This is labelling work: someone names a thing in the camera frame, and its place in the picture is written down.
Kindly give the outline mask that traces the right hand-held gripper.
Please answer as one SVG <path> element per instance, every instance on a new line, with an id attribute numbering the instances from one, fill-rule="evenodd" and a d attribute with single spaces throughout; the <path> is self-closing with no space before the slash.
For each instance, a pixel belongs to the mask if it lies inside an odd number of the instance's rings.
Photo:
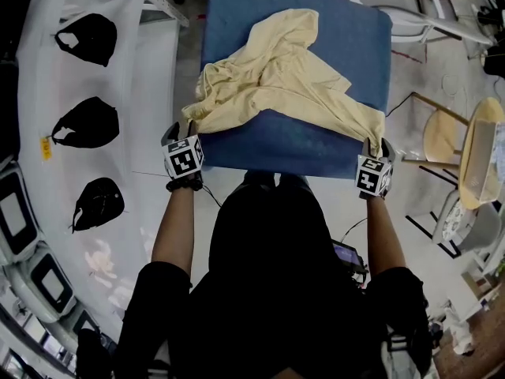
<path id="1" fill-rule="evenodd" d="M 362 155 L 357 157 L 357 173 L 355 186 L 360 191 L 361 199 L 372 197 L 385 198 L 391 189 L 391 178 L 396 153 L 387 140 L 381 141 L 382 156 L 372 158 L 370 140 L 363 142 Z"/>

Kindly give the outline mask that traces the pale yellow garment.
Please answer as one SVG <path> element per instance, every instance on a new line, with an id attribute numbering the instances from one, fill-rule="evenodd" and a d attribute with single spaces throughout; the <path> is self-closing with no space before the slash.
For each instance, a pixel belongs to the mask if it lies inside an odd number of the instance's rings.
<path id="1" fill-rule="evenodd" d="M 315 10 L 287 9 L 254 24 L 243 47 L 204 66 L 184 119 L 200 133 L 217 133 L 270 109 L 368 141 L 381 156 L 385 115 L 348 96 L 351 82 L 309 50 L 318 23 Z"/>

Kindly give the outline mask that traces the person's left forearm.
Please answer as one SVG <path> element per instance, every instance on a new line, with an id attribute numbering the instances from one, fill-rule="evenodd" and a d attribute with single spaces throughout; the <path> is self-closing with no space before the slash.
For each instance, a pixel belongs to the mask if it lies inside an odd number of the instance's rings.
<path id="1" fill-rule="evenodd" d="M 194 251 L 194 191 L 180 188 L 170 195 L 151 253 L 152 262 L 166 262 L 191 276 Z"/>

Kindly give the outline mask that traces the person's right forearm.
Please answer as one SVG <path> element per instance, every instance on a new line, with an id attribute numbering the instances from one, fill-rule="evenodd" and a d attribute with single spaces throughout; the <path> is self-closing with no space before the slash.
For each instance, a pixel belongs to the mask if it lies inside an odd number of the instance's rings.
<path id="1" fill-rule="evenodd" d="M 405 268 L 406 260 L 382 197 L 368 197 L 367 250 L 371 277 L 392 268 Z"/>

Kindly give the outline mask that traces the blue padded mat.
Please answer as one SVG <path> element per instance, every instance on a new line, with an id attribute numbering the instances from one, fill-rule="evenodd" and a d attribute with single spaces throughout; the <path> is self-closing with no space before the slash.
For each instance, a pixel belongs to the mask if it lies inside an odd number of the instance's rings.
<path id="1" fill-rule="evenodd" d="M 391 71 L 390 17 L 348 0 L 209 0 L 201 63 L 244 46 L 252 26 L 285 9 L 319 14 L 312 53 L 341 73 L 347 95 L 387 109 Z M 352 179 L 362 143 L 328 129 L 265 110 L 244 126 L 200 137 L 206 165 Z"/>

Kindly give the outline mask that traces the row of black caps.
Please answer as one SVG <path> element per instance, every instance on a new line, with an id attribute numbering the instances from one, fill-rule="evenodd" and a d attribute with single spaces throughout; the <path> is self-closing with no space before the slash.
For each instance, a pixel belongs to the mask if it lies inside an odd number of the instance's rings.
<path id="1" fill-rule="evenodd" d="M 116 109 L 94 96 L 61 117 L 51 138 L 55 144 L 73 148 L 100 148 L 112 142 L 119 133 Z"/>

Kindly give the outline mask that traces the beige plastic basket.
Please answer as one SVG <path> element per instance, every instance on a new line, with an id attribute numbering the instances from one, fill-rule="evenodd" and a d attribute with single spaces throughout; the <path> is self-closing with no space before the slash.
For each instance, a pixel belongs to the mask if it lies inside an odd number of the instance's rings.
<path id="1" fill-rule="evenodd" d="M 499 145 L 505 143 L 505 121 L 473 120 L 466 133 L 459 167 L 458 190 L 467 209 L 498 199 L 505 175 L 499 171 Z"/>

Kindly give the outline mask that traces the grey chair with floral cushion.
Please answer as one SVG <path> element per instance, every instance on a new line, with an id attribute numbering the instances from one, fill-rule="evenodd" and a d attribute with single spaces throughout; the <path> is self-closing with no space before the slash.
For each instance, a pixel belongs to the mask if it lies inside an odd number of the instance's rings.
<path id="1" fill-rule="evenodd" d="M 489 247 L 502 228 L 499 212 L 493 203 L 469 210 L 463 206 L 456 190 L 449 193 L 440 215 L 435 219 L 432 242 L 451 259 Z"/>

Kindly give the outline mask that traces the small black monitor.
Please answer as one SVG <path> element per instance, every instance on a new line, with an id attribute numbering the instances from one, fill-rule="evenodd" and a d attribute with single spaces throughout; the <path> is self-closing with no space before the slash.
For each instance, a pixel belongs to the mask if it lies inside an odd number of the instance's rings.
<path id="1" fill-rule="evenodd" d="M 364 262 L 355 248 L 336 240 L 333 240 L 332 244 L 338 258 L 347 268 L 350 268 L 355 272 L 365 269 Z"/>

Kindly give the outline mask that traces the pale crumpled clothes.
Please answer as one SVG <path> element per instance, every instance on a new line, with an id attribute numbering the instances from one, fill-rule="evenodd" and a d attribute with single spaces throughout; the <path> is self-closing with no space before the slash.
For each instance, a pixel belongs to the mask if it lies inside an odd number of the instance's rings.
<path id="1" fill-rule="evenodd" d="M 496 124 L 490 164 L 496 167 L 498 179 L 505 182 L 505 122 Z"/>

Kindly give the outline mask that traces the black caps on rack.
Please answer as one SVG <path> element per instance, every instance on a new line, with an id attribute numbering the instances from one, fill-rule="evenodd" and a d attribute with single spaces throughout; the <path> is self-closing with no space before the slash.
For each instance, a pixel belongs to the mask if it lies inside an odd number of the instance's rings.
<path id="1" fill-rule="evenodd" d="M 54 35 L 62 51 L 103 67 L 109 64 L 117 38 L 114 22 L 98 13 L 86 14 Z"/>

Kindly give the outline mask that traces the white lounge chair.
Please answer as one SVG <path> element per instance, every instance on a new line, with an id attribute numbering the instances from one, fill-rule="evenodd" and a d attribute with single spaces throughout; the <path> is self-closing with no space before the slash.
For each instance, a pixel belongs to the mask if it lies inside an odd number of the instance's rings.
<path id="1" fill-rule="evenodd" d="M 492 39 L 456 19 L 447 19 L 441 5 L 433 6 L 432 15 L 420 10 L 416 0 L 405 0 L 401 5 L 374 5 L 390 17 L 392 43 L 431 43 L 442 39 L 467 39 L 491 46 Z"/>

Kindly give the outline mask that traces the white low shelf unit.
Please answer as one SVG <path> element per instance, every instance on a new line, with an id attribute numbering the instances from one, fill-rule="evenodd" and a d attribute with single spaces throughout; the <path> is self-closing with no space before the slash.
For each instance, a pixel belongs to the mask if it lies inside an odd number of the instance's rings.
<path id="1" fill-rule="evenodd" d="M 492 302 L 499 296 L 501 279 L 495 272 L 486 272 L 487 260 L 490 254 L 482 257 L 479 253 L 471 252 L 472 259 L 461 274 L 469 289 L 471 306 L 466 311 L 465 319 L 469 319 L 481 310 L 490 310 Z"/>

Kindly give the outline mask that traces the person's black-clothed body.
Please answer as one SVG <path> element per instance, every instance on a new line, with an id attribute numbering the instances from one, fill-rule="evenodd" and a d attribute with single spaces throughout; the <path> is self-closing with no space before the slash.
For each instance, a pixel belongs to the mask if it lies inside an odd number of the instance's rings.
<path id="1" fill-rule="evenodd" d="M 167 345 L 175 379 L 387 379 L 381 345 L 393 338 L 424 377 L 422 282 L 406 266 L 358 288 L 305 178 L 249 171 L 218 212 L 199 283 L 166 262 L 141 269 L 114 375 L 147 379 Z"/>

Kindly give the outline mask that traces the black fabric bag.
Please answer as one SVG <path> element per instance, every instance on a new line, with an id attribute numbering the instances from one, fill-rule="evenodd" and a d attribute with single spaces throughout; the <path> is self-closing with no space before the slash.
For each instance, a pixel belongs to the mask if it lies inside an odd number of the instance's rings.
<path id="1" fill-rule="evenodd" d="M 112 379 L 112 362 L 100 335 L 82 328 L 78 333 L 76 375 L 78 379 Z"/>

